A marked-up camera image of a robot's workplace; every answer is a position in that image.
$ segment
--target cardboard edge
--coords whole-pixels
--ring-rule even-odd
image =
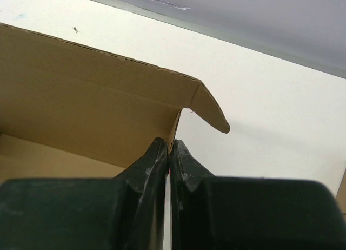
[[[15,27],[13,25],[1,23],[1,22],[0,22],[0,27],[8,27],[8,28],[12,28],[12,29],[16,29],[16,30],[19,30],[19,31],[23,31],[23,32],[26,32],[26,33],[29,33],[29,34],[45,37],[45,38],[47,38],[46,41],[48,41],[48,42],[50,40],[58,40],[58,41],[60,41],[61,43],[64,43],[64,44],[67,43],[69,45],[75,45],[75,46],[78,46],[78,47],[81,47],[81,48],[84,48],[84,49],[100,52],[101,54],[105,54],[105,55],[108,55],[108,56],[113,56],[113,57],[119,58],[120,60],[126,60],[126,61],[131,61],[131,62],[134,62],[134,63],[138,63],[138,64],[144,64],[144,65],[146,65],[148,67],[155,68],[156,70],[167,71],[167,72],[170,72],[172,74],[177,74],[180,77],[188,78],[190,80],[198,80],[199,81],[199,79],[197,79],[197,78],[194,78],[192,76],[180,73],[178,71],[174,71],[174,70],[170,70],[170,69],[166,69],[166,68],[161,68],[161,67],[159,67],[157,65],[154,65],[154,64],[150,64],[150,63],[147,63],[147,62],[139,61],[139,60],[136,60],[136,59],[133,59],[133,58],[130,58],[130,57],[125,57],[125,56],[122,56],[122,55],[119,55],[119,54],[114,54],[114,53],[111,53],[111,52],[103,51],[103,50],[100,50],[100,49],[97,49],[97,48],[94,48],[94,47],[90,47],[90,46],[87,46],[87,45],[84,45],[84,44],[80,44],[80,43],[64,40],[64,39],[61,39],[61,38],[58,38],[58,37],[55,37],[55,36],[46,35],[46,34],[43,34],[43,33],[40,33],[40,32],[35,32],[35,31],[28,30],[28,29],[23,29],[23,28]]]
[[[227,134],[231,130],[221,107],[203,82],[197,87],[189,108],[220,132]]]
[[[177,133],[181,113],[182,111],[180,110],[177,114],[177,117],[175,118],[171,133],[169,134],[169,137],[168,137],[168,141],[167,141],[168,154],[170,154],[170,152],[173,149],[174,139]]]
[[[346,170],[342,177],[335,199],[338,203],[342,215],[346,219]]]

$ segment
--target black plastic part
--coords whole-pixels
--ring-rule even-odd
[[[167,145],[114,179],[20,179],[0,186],[0,249],[162,249]]]
[[[346,249],[333,196],[311,181],[215,177],[175,141],[172,250]]]

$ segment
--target scratch mark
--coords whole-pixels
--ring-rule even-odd
[[[0,204],[0,211],[6,212],[7,214],[10,214],[12,216],[22,216],[23,215],[22,211],[17,211],[17,210],[10,209],[6,205],[6,203],[1,203]]]
[[[26,18],[26,13],[22,13],[22,14],[19,14],[15,20],[19,20],[19,19],[25,19]]]
[[[191,8],[188,8],[187,6],[174,5],[173,3],[162,1],[162,0],[150,0],[150,1],[154,1],[154,2],[159,3],[159,4],[167,5],[170,8],[176,8],[176,9],[180,9],[180,10],[191,9]]]
[[[186,181],[189,177],[191,177],[190,173],[183,173],[182,174],[183,181]]]
[[[178,210],[182,211],[184,209],[183,203],[181,201],[179,201],[178,203]]]
[[[147,169],[145,170],[145,174],[146,174],[148,177],[147,177],[147,180],[146,180],[145,183],[144,183],[143,193],[142,193],[141,197],[140,197],[139,200],[138,200],[139,204],[138,204],[138,207],[137,207],[137,211],[136,211],[135,216],[137,215],[137,212],[138,212],[138,210],[139,210],[139,207],[140,207],[140,205],[141,205],[141,203],[142,203],[142,201],[143,201],[144,194],[145,194],[145,190],[147,189],[147,184],[148,184],[148,181],[149,181],[150,174],[151,174],[152,170],[154,169],[156,163],[161,159],[162,156],[163,156],[163,151],[160,153],[160,155],[158,155],[158,156],[156,157],[156,160],[155,160],[154,164],[152,165],[152,167],[151,167],[151,168],[147,168]]]

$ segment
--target cardboard flap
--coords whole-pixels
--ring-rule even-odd
[[[230,131],[220,106],[202,82],[191,100],[190,108],[217,130],[223,133]]]
[[[229,125],[200,80],[0,24],[0,131],[126,167],[191,108]]]

